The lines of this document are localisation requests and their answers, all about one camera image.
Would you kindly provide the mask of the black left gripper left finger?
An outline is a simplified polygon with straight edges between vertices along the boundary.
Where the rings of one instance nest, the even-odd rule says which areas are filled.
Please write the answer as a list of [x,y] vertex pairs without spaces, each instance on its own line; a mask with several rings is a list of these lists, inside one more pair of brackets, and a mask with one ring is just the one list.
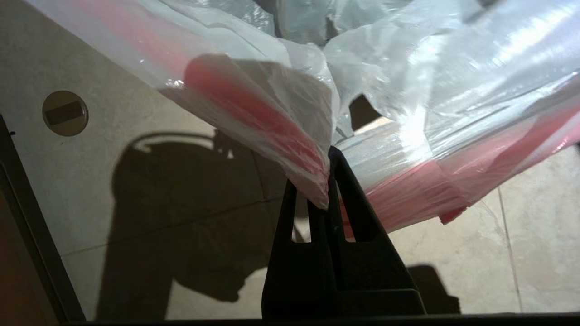
[[287,182],[262,293],[263,317],[329,317],[336,278],[325,211],[308,203],[310,243],[294,243],[298,190]]

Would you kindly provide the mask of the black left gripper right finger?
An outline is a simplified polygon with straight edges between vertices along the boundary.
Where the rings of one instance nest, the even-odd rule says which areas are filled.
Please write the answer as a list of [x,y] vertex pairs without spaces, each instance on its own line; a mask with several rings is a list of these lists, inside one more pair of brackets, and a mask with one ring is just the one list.
[[421,295],[336,147],[329,149],[327,235],[340,307],[348,316],[422,316]]

